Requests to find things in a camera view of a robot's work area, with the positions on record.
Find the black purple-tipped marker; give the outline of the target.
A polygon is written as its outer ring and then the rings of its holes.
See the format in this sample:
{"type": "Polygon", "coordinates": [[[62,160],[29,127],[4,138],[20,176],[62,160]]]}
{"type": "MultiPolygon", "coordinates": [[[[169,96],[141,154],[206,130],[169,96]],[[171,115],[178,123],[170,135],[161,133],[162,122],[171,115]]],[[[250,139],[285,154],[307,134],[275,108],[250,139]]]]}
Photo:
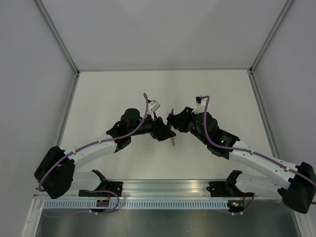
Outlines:
{"type": "Polygon", "coordinates": [[[167,126],[168,127],[171,127],[172,124],[171,124],[171,119],[173,118],[174,116],[174,110],[171,109],[170,113],[168,114],[168,117],[167,117],[167,126]]]}

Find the orange highlighter pen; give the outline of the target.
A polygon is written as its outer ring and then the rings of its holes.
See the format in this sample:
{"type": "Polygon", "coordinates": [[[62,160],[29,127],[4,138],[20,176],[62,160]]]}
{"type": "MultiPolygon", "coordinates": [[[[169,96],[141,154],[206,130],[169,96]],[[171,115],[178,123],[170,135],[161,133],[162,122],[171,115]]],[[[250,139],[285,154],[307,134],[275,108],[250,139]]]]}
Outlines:
{"type": "Polygon", "coordinates": [[[172,137],[171,138],[171,142],[172,142],[172,146],[175,146],[176,144],[175,144],[175,139],[172,137]]]}

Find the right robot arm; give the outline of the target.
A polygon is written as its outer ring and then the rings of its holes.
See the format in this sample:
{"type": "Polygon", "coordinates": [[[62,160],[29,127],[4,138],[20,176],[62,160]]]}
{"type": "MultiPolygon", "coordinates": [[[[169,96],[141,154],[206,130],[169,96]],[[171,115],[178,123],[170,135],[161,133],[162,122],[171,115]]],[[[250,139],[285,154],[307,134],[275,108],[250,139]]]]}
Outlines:
{"type": "Polygon", "coordinates": [[[196,113],[186,107],[181,113],[170,113],[167,124],[182,133],[191,133],[215,156],[244,164],[263,177],[232,171],[225,181],[225,190],[231,196],[254,193],[282,201],[290,209],[306,214],[314,204],[316,174],[313,167],[267,156],[252,149],[237,136],[219,128],[209,113],[196,113]]]}

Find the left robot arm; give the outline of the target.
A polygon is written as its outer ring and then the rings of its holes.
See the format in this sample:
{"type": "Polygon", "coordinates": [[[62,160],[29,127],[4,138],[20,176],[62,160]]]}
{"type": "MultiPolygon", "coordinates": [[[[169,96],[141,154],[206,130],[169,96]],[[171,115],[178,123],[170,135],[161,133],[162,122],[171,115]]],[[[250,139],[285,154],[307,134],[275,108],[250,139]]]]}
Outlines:
{"type": "Polygon", "coordinates": [[[34,173],[38,190],[46,192],[51,199],[60,198],[69,191],[80,196],[95,194],[103,196],[108,190],[108,181],[100,171],[79,171],[79,168],[103,156],[117,153],[131,143],[131,137],[150,134],[157,141],[175,137],[161,117],[140,116],[137,109],[127,109],[115,125],[97,140],[80,148],[63,150],[54,146],[48,150],[34,173]]]}

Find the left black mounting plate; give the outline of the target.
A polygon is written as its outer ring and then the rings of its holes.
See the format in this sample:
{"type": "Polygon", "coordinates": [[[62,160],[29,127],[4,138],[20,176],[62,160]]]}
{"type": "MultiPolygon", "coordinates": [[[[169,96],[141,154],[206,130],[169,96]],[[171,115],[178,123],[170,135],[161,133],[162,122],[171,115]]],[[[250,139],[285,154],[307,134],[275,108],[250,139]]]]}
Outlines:
{"type": "Polygon", "coordinates": [[[108,181],[101,183],[94,191],[79,190],[79,197],[121,197],[122,190],[122,181],[108,181]]]}

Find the black mounting plate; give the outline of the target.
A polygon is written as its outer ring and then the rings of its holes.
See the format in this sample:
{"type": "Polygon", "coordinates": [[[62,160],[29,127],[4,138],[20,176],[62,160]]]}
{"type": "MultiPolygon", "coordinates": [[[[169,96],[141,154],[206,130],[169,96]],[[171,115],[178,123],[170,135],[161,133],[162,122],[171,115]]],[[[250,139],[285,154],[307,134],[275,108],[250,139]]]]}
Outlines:
{"type": "Polygon", "coordinates": [[[206,190],[212,198],[247,198],[253,195],[253,193],[243,193],[236,187],[226,186],[225,181],[211,181],[206,190]]]}
{"type": "Polygon", "coordinates": [[[79,197],[121,197],[122,190],[122,181],[108,181],[101,183],[94,191],[79,190],[79,197]]]}

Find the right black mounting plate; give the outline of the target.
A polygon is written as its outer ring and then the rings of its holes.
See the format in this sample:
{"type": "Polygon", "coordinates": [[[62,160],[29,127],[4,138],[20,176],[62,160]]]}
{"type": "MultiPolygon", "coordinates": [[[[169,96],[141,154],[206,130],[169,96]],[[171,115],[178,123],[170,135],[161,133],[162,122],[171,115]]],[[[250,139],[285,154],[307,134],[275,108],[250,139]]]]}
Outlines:
{"type": "Polygon", "coordinates": [[[206,190],[212,198],[247,198],[253,195],[253,193],[243,193],[236,187],[226,186],[225,181],[211,181],[206,190]]]}

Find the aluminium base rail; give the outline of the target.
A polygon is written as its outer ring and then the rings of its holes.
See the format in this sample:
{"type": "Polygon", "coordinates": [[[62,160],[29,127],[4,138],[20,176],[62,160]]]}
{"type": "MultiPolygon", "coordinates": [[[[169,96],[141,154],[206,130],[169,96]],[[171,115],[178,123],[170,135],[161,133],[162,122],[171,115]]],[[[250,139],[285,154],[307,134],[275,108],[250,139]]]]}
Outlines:
{"type": "MultiPolygon", "coordinates": [[[[123,182],[122,198],[199,198],[211,197],[206,190],[209,182],[225,180],[106,180],[101,183],[108,181],[123,182]]],[[[251,175],[242,175],[235,184],[226,186],[233,186],[243,193],[253,193],[256,197],[268,199],[281,199],[280,194],[285,191],[285,188],[276,181],[251,175]]]]}

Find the right aluminium frame post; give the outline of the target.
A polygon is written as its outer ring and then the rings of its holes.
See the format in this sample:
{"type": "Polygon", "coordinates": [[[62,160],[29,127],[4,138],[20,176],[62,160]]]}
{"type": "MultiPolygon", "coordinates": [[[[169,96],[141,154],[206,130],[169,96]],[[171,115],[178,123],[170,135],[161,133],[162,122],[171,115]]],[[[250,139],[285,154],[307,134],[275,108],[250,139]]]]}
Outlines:
{"type": "Polygon", "coordinates": [[[270,43],[272,42],[273,38],[275,37],[278,29],[280,28],[281,24],[285,20],[288,12],[290,11],[291,7],[295,3],[295,0],[286,0],[285,4],[283,5],[277,19],[275,20],[271,30],[269,31],[264,43],[262,44],[259,52],[257,53],[251,67],[249,68],[248,72],[252,75],[256,68],[258,67],[261,59],[263,58],[266,50],[268,49],[270,43]]]}

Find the aluminium frame post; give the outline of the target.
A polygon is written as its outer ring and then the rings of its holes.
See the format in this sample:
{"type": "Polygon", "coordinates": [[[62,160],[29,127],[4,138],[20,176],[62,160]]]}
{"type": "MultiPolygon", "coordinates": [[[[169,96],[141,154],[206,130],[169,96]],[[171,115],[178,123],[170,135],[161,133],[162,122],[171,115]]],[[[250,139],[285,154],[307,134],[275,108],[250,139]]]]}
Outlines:
{"type": "Polygon", "coordinates": [[[34,0],[33,3],[35,4],[36,8],[38,9],[41,17],[43,18],[48,30],[52,34],[54,40],[56,41],[58,47],[60,48],[61,53],[63,54],[66,62],[71,67],[72,71],[76,76],[80,74],[79,69],[77,68],[72,56],[70,55],[61,35],[59,34],[48,10],[46,9],[42,0],[34,0]]]}
{"type": "Polygon", "coordinates": [[[271,30],[269,31],[264,43],[262,44],[259,52],[257,53],[251,67],[249,68],[248,72],[252,75],[256,68],[258,67],[261,59],[263,58],[266,50],[268,49],[270,43],[272,42],[273,38],[275,37],[278,29],[280,28],[281,24],[285,20],[288,12],[290,11],[291,7],[295,3],[295,0],[286,0],[285,4],[283,5],[277,19],[275,20],[271,30]]]}

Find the left aluminium frame post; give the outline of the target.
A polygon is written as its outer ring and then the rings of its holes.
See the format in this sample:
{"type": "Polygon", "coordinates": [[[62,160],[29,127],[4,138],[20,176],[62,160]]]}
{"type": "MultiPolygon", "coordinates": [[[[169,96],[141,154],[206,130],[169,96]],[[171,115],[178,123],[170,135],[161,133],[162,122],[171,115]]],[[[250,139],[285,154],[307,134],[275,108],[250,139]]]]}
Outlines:
{"type": "Polygon", "coordinates": [[[61,35],[59,34],[48,10],[46,9],[42,0],[34,0],[33,3],[35,4],[36,8],[38,9],[41,17],[43,18],[48,30],[52,34],[54,40],[56,41],[58,47],[60,48],[61,53],[63,54],[66,62],[71,67],[72,71],[76,76],[80,74],[79,69],[77,68],[72,56],[70,55],[61,35]]]}

